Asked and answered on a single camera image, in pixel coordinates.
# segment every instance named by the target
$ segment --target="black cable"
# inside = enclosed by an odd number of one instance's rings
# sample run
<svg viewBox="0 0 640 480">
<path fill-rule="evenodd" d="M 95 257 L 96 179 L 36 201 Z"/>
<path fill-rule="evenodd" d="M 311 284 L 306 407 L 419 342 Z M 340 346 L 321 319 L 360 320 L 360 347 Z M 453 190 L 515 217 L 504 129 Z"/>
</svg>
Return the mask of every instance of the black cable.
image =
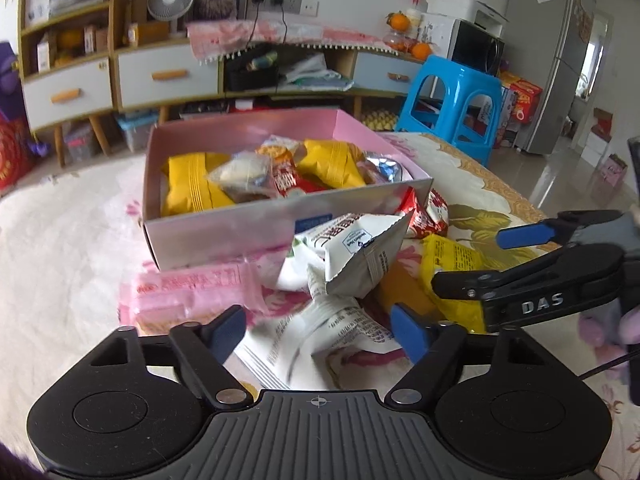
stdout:
<svg viewBox="0 0 640 480">
<path fill-rule="evenodd" d="M 285 44 L 285 42 L 287 41 L 287 32 L 289 30 L 289 27 L 287 27 L 287 22 L 284 20 L 284 3 L 280 4 L 280 10 L 282 11 L 282 23 L 284 25 L 284 37 L 282 38 L 282 44 Z M 280 76 L 278 76 L 278 79 L 276 80 L 276 90 L 274 93 L 278 93 L 278 86 L 280 86 Z"/>
<path fill-rule="evenodd" d="M 284 21 L 284 3 L 280 4 L 280 9 L 282 10 L 282 23 L 284 24 L 284 38 L 282 38 L 282 44 L 287 43 L 287 31 L 289 28 L 287 27 L 287 22 Z"/>
<path fill-rule="evenodd" d="M 620 357 L 618 357 L 616 359 L 613 359 L 612 361 L 609 361 L 608 363 L 604 363 L 604 364 L 602 364 L 600 366 L 596 366 L 592 370 L 589 370 L 588 372 L 585 372 L 582 375 L 578 376 L 578 379 L 583 381 L 585 379 L 588 379 L 589 377 L 593 377 L 594 375 L 597 375 L 597 374 L 599 374 L 601 372 L 609 370 L 610 368 L 613 368 L 614 366 L 618 366 L 618 365 L 621 365 L 622 363 L 626 363 L 627 361 L 631 361 L 631 359 L 634 359 L 634 358 L 636 358 L 638 356 L 640 356 L 640 349 L 634 350 L 633 352 L 629 352 L 628 354 L 624 354 L 623 356 L 620 356 Z"/>
<path fill-rule="evenodd" d="M 257 3 L 257 7 L 255 8 L 255 19 L 254 19 L 254 28 L 252 28 L 251 30 L 251 34 L 249 35 L 249 41 L 246 42 L 246 46 L 245 46 L 245 50 L 247 50 L 249 48 L 249 44 L 251 43 L 251 40 L 254 38 L 254 33 L 255 33 L 255 24 L 258 23 L 258 16 L 260 16 L 260 4 L 262 2 L 258 2 Z"/>
</svg>

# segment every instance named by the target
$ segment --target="pink snack package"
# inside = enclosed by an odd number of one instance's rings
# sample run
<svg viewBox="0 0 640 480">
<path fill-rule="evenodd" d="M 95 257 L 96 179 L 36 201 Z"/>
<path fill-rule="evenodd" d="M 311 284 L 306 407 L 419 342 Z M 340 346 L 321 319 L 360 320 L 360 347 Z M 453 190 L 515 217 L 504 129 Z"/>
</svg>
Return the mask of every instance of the pink snack package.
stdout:
<svg viewBox="0 0 640 480">
<path fill-rule="evenodd" d="M 135 326 L 147 335 L 161 335 L 185 321 L 208 323 L 234 304 L 249 313 L 267 311 L 252 264 L 137 274 L 131 283 L 120 287 L 118 316 L 122 325 Z"/>
</svg>

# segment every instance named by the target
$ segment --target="cabinet leg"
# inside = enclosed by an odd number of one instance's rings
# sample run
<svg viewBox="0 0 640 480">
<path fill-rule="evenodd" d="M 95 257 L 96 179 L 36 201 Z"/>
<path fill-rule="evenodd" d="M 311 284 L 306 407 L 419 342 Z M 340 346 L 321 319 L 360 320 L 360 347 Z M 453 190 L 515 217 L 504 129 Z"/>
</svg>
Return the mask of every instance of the cabinet leg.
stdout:
<svg viewBox="0 0 640 480">
<path fill-rule="evenodd" d="M 89 122 L 91 123 L 91 127 L 94 129 L 95 138 L 98 139 L 102 152 L 105 155 L 109 155 L 111 153 L 111 147 L 109 146 L 107 137 L 104 135 L 104 130 L 100 124 L 100 117 L 97 115 L 89 116 Z"/>
<path fill-rule="evenodd" d="M 62 138 L 62 124 L 58 124 L 53 130 L 54 143 L 56 145 L 56 155 L 60 168 L 65 167 L 65 141 Z"/>
<path fill-rule="evenodd" d="M 353 98 L 353 117 L 359 121 L 362 120 L 362 96 L 360 95 Z"/>
<path fill-rule="evenodd" d="M 160 107 L 160 117 L 158 118 L 158 124 L 164 124 L 169 120 L 169 106 Z"/>
</svg>

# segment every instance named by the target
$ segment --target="refrigerator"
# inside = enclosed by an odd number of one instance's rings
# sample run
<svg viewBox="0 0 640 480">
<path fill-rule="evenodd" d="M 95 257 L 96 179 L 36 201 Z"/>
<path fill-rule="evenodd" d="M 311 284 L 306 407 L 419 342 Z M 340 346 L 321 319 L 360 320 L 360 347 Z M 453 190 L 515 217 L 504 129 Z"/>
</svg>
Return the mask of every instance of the refrigerator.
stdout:
<svg viewBox="0 0 640 480">
<path fill-rule="evenodd" d="M 543 89 L 532 121 L 515 145 L 553 152 L 575 97 L 589 44 L 595 0 L 509 0 L 504 59 L 510 72 Z"/>
</svg>

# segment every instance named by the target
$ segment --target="power outlet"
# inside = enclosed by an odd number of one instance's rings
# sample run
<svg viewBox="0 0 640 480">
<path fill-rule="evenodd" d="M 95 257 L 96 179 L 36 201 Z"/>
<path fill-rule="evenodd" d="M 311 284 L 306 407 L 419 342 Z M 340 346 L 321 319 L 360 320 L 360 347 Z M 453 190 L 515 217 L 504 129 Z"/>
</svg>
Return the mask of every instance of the power outlet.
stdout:
<svg viewBox="0 0 640 480">
<path fill-rule="evenodd" d="M 257 9 L 258 5 L 251 3 L 252 9 Z M 282 6 L 280 4 L 274 5 L 273 0 L 264 0 L 260 4 L 260 10 L 266 10 L 269 12 L 282 12 L 283 10 L 287 14 L 302 14 L 304 16 L 317 16 L 318 15 L 318 2 L 316 0 L 283 0 Z"/>
<path fill-rule="evenodd" d="M 317 16 L 318 15 L 318 0 L 302 0 L 300 4 L 301 16 Z"/>
</svg>

